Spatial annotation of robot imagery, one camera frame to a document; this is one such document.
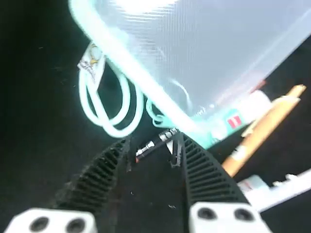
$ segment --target cable tag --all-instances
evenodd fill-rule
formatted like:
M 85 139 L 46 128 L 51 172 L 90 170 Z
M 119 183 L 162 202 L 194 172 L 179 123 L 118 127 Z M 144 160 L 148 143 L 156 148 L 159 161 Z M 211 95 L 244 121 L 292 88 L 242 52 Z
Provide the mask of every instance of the cable tag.
M 105 68 L 103 52 L 94 43 L 90 43 L 78 64 L 78 68 L 91 78 L 97 90 Z

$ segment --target white cable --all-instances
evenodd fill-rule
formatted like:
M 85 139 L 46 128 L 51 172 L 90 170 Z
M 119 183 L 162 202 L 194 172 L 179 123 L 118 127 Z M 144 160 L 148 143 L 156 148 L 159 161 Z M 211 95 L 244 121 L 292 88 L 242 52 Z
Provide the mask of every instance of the white cable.
M 79 96 L 80 102 L 82 105 L 82 109 L 86 114 L 87 118 L 93 122 L 95 125 L 102 126 L 102 122 L 98 117 L 93 113 L 92 109 L 90 108 L 89 101 L 87 98 L 87 90 L 86 90 L 86 82 L 84 80 L 87 78 L 88 73 L 85 70 L 80 70 L 79 72 Z M 123 74 L 117 76 L 122 92 L 122 107 L 118 114 L 110 120 L 112 125 L 119 124 L 127 115 L 128 110 L 130 108 L 130 88 L 127 82 L 126 77 Z
M 103 107 L 102 101 L 99 98 L 98 92 L 97 92 L 96 88 L 94 87 L 92 81 L 90 79 L 85 79 L 84 76 L 81 76 L 80 78 L 83 79 L 83 82 L 86 83 L 87 90 L 89 92 L 93 106 L 95 108 L 95 112 L 98 116 L 98 119 L 101 122 L 101 126 L 103 127 L 103 129 L 110 136 L 115 137 L 115 138 L 123 138 L 123 137 L 126 137 L 127 135 L 131 134 L 136 129 L 136 127 L 138 126 L 140 119 L 142 117 L 142 113 L 143 113 L 143 107 L 144 107 L 143 94 L 139 90 L 139 88 L 137 88 L 137 86 L 135 86 L 136 112 L 135 112 L 135 116 L 133 118 L 133 121 L 126 128 L 124 128 L 122 130 L 117 130 L 115 127 L 113 127 L 113 125 L 109 121 L 107 113 Z

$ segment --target red label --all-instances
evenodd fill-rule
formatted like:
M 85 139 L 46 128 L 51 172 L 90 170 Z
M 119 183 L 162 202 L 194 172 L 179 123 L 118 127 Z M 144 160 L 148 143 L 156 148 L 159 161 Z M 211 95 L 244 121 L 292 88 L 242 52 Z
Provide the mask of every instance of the red label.
M 228 123 L 232 129 L 235 129 L 242 124 L 242 121 L 239 116 L 233 116 L 228 120 Z

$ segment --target white tube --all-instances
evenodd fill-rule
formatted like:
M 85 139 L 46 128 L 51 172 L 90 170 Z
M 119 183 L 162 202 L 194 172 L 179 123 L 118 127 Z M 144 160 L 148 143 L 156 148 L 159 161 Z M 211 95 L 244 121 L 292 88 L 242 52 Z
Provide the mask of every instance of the white tube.
M 296 179 L 284 181 L 282 185 L 270 190 L 252 190 L 244 195 L 259 212 L 292 199 L 311 189 L 311 169 L 299 174 Z

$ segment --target label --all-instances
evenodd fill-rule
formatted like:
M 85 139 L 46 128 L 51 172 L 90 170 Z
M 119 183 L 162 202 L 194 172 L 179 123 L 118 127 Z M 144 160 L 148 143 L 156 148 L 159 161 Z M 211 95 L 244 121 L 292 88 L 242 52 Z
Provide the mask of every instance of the label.
M 235 150 L 230 155 L 231 158 L 234 160 L 241 160 L 246 156 L 246 146 L 238 146 L 235 148 Z
M 96 88 L 102 80 L 105 67 L 105 56 L 102 51 L 93 43 L 89 44 L 83 57 L 81 58 L 78 68 L 89 76 Z

